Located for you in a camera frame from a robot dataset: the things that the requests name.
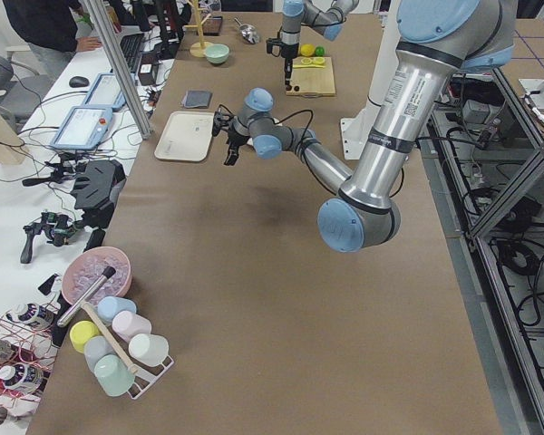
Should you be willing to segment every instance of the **office chair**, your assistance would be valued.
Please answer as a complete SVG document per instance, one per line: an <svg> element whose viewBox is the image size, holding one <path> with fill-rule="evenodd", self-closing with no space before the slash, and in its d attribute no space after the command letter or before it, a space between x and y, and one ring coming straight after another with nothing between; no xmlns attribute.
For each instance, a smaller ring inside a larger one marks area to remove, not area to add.
<svg viewBox="0 0 544 435"><path fill-rule="evenodd" d="M0 115L18 132L48 93L53 82L46 75L12 59L16 52L29 51L27 46L7 47L7 57L0 56ZM14 77L13 65L33 75L19 81Z"/></svg>

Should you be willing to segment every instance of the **robotic arm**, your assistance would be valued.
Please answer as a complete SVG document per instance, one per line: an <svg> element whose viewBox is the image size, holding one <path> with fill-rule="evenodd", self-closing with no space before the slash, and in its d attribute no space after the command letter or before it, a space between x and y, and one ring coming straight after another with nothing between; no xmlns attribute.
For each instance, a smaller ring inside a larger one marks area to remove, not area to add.
<svg viewBox="0 0 544 435"><path fill-rule="evenodd" d="M334 250L355 252L384 243L401 222L389 198L391 189L435 99L459 70L489 70L511 58L516 9L517 0L402 1L399 66L355 171L311 130L276 125L270 115L272 96L263 89L249 93L238 115L218 111L213 133L228 132L236 158L250 137L263 159L294 152L335 193L317 220L322 238Z"/></svg>
<svg viewBox="0 0 544 435"><path fill-rule="evenodd" d="M277 38L266 41L268 54L284 59L284 83L290 91L292 78L292 63L298 57L300 46L300 28L302 25L311 27L329 41L334 41L343 28L343 22L359 4L359 0L335 0L331 7L322 12L312 4L311 0L286 0L282 8L282 27Z"/></svg>

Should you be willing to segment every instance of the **pink bowl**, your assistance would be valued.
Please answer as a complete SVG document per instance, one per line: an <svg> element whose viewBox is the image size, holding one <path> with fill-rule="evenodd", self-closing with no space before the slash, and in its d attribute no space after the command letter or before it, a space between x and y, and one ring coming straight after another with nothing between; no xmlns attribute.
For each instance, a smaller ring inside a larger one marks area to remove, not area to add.
<svg viewBox="0 0 544 435"><path fill-rule="evenodd" d="M97 279L105 266L113 266L116 273L89 299L97 305L105 296L125 296L131 285L131 263L123 251L112 246L90 249L74 259L63 276L63 297L74 304Z"/></svg>

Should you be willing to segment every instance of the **computer mouse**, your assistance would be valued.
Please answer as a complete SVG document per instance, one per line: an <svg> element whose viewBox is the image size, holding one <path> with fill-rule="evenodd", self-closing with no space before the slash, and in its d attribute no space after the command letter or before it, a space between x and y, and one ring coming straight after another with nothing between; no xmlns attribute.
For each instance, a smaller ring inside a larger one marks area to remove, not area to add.
<svg viewBox="0 0 544 435"><path fill-rule="evenodd" d="M72 88L83 88L89 84L89 79L82 77L81 75L75 75L74 77L71 77L71 80L69 80L69 86Z"/></svg>

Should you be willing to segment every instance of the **white desk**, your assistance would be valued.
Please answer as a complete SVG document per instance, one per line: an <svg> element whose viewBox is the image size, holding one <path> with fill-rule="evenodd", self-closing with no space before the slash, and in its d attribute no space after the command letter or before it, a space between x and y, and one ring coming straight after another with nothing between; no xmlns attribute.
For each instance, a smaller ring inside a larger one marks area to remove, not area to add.
<svg viewBox="0 0 544 435"><path fill-rule="evenodd" d="M126 34L133 31L138 31L138 29L125 27ZM157 32L148 36L148 39L154 38ZM150 49L158 41L151 39L145 50ZM157 82L159 84L167 77L172 65L173 61L162 62L158 71ZM98 73L107 73L110 69L111 66L102 48L93 52L78 53L48 92L45 100L67 92L87 91L89 88L71 88L68 85L70 78L81 75L93 83ZM145 87L139 87L138 90L140 95L145 95ZM42 108L39 107L34 112L24 129L58 127L63 122L68 110L74 105L81 104L84 96L85 93L76 93L49 100L43 104ZM137 155L141 135L139 135L126 106L113 115L106 138L109 138L115 131L117 132L112 140L103 139L99 151L115 150L117 156L114 158L122 163L125 173L129 174L133 159ZM30 130L20 137L25 142L36 145L29 146L28 151L35 160L42 162L50 160L54 155L53 151L42 145L50 143L55 133L55 129ZM47 177L50 172L50 168L45 168L40 171L39 176ZM0 179L15 180L35 176L36 169L31 159L26 159L19 166L0 164ZM73 187L73 182L66 181L60 185L53 185L53 187L68 192ZM90 235L89 228L73 237L70 245L62 247L47 245L46 237L40 235L34 238L32 262L28 265L20 263L20 255L26 239L23 226L40 217L42 211L48 209L57 213L63 212L71 217L74 212L76 218L80 218L82 211L73 209L74 198L62 192L57 193L59 198L44 184L25 188L20 180L9 183L0 181L0 316L21 303L46 304L50 302L53 297L41 295L37 287L54 273L62 275L66 267L84 250ZM35 406L36 404L32 402L18 401L12 412L22 413ZM0 426L0 435L20 433L24 433L24 430L11 423Z"/></svg>

